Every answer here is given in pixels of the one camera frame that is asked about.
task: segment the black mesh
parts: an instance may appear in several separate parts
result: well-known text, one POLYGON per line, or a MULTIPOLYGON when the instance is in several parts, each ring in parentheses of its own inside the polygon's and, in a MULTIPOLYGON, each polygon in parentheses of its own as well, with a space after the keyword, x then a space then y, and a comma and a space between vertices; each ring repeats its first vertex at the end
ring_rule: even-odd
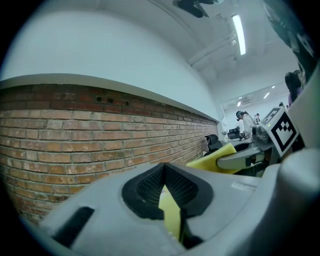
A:
POLYGON ((140 181, 137 186, 137 193, 140 197, 155 206, 159 205, 162 188, 164 187, 163 167, 140 181))
POLYGON ((176 204, 183 205, 194 199, 198 193, 198 187, 191 180, 185 178, 168 166, 165 169, 165 185, 169 189, 176 204))

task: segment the black rubber pad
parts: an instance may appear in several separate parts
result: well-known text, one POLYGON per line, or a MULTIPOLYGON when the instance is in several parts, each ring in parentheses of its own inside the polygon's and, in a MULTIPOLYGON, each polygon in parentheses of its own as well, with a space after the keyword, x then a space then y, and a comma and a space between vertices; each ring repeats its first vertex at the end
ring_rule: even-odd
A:
POLYGON ((69 248, 94 211, 95 210, 90 207, 79 208, 52 238, 69 248))

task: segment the yellow cloth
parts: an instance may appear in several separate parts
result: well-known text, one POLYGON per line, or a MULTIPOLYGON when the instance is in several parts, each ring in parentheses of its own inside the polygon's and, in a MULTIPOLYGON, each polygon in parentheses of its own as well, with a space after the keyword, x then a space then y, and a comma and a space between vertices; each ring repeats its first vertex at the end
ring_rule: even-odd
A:
POLYGON ((200 169, 200 170, 205 170, 209 172, 215 172, 215 173, 223 173, 223 174, 234 174, 240 169, 234 169, 234 170, 229 170, 229 169, 222 169, 219 166, 217 166, 217 159, 220 157, 228 156, 231 154, 236 153, 236 149, 231 143, 228 143, 227 145, 224 145, 220 149, 218 149, 216 152, 213 152, 210 155, 201 157, 197 160, 194 160, 192 162, 188 162, 186 166, 200 169))
POLYGON ((159 209, 164 212, 164 225, 172 235, 179 240, 180 235, 180 208, 176 204, 166 186, 163 187, 159 200, 159 209))
MULTIPOLYGON (((236 150, 234 146, 231 143, 229 143, 217 150, 216 152, 202 157, 200 159, 194 160, 192 162, 189 162, 186 165, 189 167, 206 170, 210 172, 234 174, 240 171, 240 169, 226 170, 217 166, 218 158, 231 155, 233 153, 236 153, 236 150)), ((168 231, 171 232, 172 235, 179 241, 181 225, 180 208, 171 196, 167 187, 164 186, 163 189, 164 192, 161 193, 159 200, 159 208, 164 211, 164 225, 168 229, 168 231)))

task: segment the person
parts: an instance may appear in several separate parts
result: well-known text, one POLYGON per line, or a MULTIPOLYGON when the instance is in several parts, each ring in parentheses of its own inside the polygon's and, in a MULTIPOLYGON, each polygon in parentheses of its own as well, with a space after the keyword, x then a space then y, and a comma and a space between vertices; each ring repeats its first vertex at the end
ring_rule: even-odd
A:
POLYGON ((299 94, 302 93, 301 81, 299 79, 298 73, 288 72, 284 77, 285 84, 289 89, 289 107, 291 107, 292 103, 295 102, 296 98, 299 94))
POLYGON ((238 119, 243 120, 244 136, 251 138, 251 129, 255 125, 253 118, 248 114, 247 111, 237 111, 235 115, 238 119))
POLYGON ((256 115, 254 116, 254 120, 253 120, 255 125, 258 125, 260 122, 260 115, 259 113, 256 113, 256 115))

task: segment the hair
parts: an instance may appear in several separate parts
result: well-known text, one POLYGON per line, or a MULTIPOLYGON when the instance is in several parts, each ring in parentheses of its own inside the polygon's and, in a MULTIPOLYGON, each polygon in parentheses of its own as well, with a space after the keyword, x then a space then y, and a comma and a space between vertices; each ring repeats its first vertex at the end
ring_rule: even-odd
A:
POLYGON ((296 70, 293 73, 292 72, 288 72, 285 74, 284 80, 285 80, 285 84, 289 89, 290 92, 290 97, 291 97, 291 101, 292 103, 296 100, 296 98, 298 97, 298 88, 301 87, 301 81, 299 79, 299 75, 298 75, 299 71, 296 70))

